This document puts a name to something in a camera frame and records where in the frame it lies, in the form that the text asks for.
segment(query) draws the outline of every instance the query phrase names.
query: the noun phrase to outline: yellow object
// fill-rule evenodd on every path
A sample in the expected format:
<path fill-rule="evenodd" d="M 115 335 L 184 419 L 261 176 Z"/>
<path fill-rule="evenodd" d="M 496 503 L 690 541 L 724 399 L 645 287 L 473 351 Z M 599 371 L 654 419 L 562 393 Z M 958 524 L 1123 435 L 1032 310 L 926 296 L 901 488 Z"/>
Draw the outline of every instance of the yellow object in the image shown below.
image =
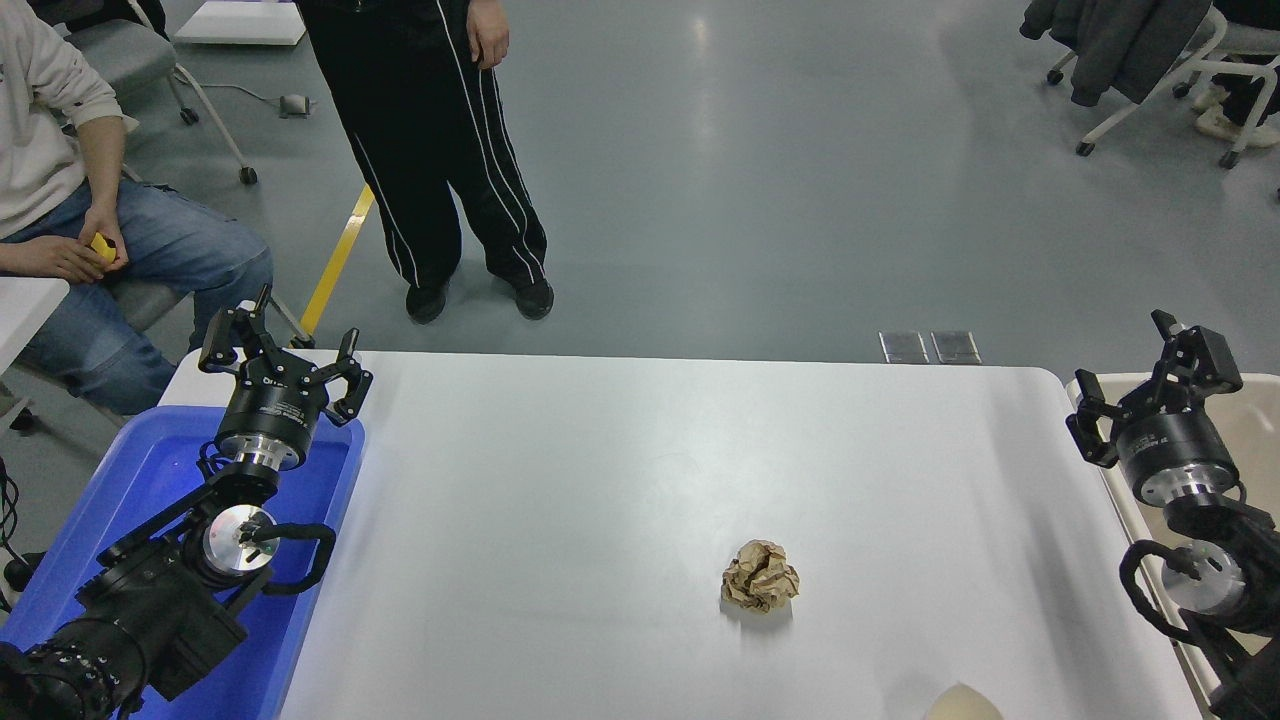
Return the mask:
<path fill-rule="evenodd" d="M 108 263 L 115 263 L 115 245 L 111 241 L 102 237 L 102 233 L 93 233 L 93 242 L 88 243 L 95 252 L 106 259 Z"/>
<path fill-rule="evenodd" d="M 964 683 L 942 693 L 924 720 L 1001 720 L 1000 711 L 982 693 Z"/>
<path fill-rule="evenodd" d="M 366 184 L 365 190 L 360 192 L 360 200 L 356 201 L 356 206 L 351 210 L 347 227 L 338 237 L 338 246 L 329 255 L 329 264 L 325 265 L 324 273 L 320 274 L 320 282 L 316 283 L 316 290 L 311 293 L 311 301 L 307 302 L 307 309 L 302 313 L 302 329 L 307 334 L 314 334 L 316 325 L 320 324 L 320 315 L 324 314 L 325 306 L 329 305 L 329 296 L 333 295 L 333 288 L 338 284 L 342 269 L 347 265 L 347 256 L 351 255 L 351 249 L 356 245 L 356 236 L 360 234 L 360 228 L 364 227 L 365 218 L 369 217 L 369 208 L 372 204 L 374 191 L 369 190 Z"/>

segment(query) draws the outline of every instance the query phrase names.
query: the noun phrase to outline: blue bin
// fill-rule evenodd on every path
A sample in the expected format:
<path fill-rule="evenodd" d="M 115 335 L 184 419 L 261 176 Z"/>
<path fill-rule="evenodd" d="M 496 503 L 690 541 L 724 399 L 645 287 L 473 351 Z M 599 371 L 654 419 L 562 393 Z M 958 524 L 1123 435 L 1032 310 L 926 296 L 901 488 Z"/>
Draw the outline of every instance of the blue bin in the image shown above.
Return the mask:
<path fill-rule="evenodd" d="M 0 641 L 28 650 L 81 614 L 74 594 L 101 571 L 97 553 L 204 483 L 195 460 L 218 432 L 223 413 L 221 407 L 156 407 L 125 425 L 0 629 Z M 279 523 L 325 523 L 339 530 L 340 544 L 364 442 L 358 420 L 334 428 L 321 419 L 306 464 L 282 473 L 280 491 L 266 510 Z M 283 542 L 271 561 L 274 579 L 302 578 L 314 548 L 314 542 Z M 239 615 L 248 639 L 174 702 L 147 689 L 146 706 L 132 719 L 274 720 L 321 587 L 294 597 L 255 598 Z"/>

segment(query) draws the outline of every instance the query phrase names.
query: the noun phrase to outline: white hoodie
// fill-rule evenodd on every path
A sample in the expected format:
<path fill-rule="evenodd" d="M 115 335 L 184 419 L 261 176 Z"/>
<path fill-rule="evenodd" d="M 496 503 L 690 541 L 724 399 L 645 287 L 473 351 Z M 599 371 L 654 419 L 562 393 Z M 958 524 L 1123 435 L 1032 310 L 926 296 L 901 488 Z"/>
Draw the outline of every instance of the white hoodie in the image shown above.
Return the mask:
<path fill-rule="evenodd" d="M 123 117 L 115 91 L 79 50 L 26 0 L 0 0 L 0 238 L 40 219 L 84 182 L 79 147 L 50 108 L 76 127 Z"/>

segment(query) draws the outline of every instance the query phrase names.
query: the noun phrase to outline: person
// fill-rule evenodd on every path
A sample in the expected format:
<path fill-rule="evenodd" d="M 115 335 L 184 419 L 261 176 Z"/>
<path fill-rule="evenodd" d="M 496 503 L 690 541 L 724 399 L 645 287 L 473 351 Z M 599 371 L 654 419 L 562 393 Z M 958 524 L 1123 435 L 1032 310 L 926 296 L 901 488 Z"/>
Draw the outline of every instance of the person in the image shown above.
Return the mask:
<path fill-rule="evenodd" d="M 172 188 L 123 181 L 124 133 L 115 94 L 81 53 L 24 0 L 0 0 L 0 274 L 72 283 L 19 357 L 131 415 L 160 400 L 174 365 L 129 328 L 109 286 L 134 278 L 195 293 L 196 348 L 215 313 L 271 282 L 271 254 Z M 114 260 L 90 247 L 97 233 Z"/>
<path fill-rule="evenodd" d="M 462 256 L 449 193 L 462 200 L 485 266 L 529 319 L 550 313 L 547 233 L 507 135 L 493 68 L 509 29 L 498 0 L 303 0 L 311 45 L 417 323 L 444 310 Z"/>
<path fill-rule="evenodd" d="M 1277 0 L 1213 0 L 1213 6 L 1233 23 L 1261 29 L 1280 29 L 1280 1 Z M 1275 60 L 1274 55 L 1245 55 L 1244 63 L 1266 65 Z M 1210 137 L 1235 142 L 1249 120 L 1249 111 L 1262 94 L 1262 81 L 1244 76 L 1213 76 L 1208 88 L 1202 92 L 1192 108 L 1199 113 L 1196 129 Z M 1274 147 L 1280 145 L 1280 129 L 1265 126 L 1266 119 L 1280 110 L 1280 92 L 1272 94 L 1258 127 L 1249 135 L 1251 147 Z"/>

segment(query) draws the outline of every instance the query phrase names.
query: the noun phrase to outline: brown paper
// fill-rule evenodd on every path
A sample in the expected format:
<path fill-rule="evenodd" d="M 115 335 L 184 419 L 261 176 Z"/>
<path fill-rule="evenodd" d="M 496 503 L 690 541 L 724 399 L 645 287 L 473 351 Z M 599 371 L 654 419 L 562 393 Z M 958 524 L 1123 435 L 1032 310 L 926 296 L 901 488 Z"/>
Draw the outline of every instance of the brown paper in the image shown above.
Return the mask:
<path fill-rule="evenodd" d="M 800 594 L 800 577 L 787 565 L 782 546 L 751 541 L 724 570 L 721 597 L 756 612 L 782 607 Z"/>

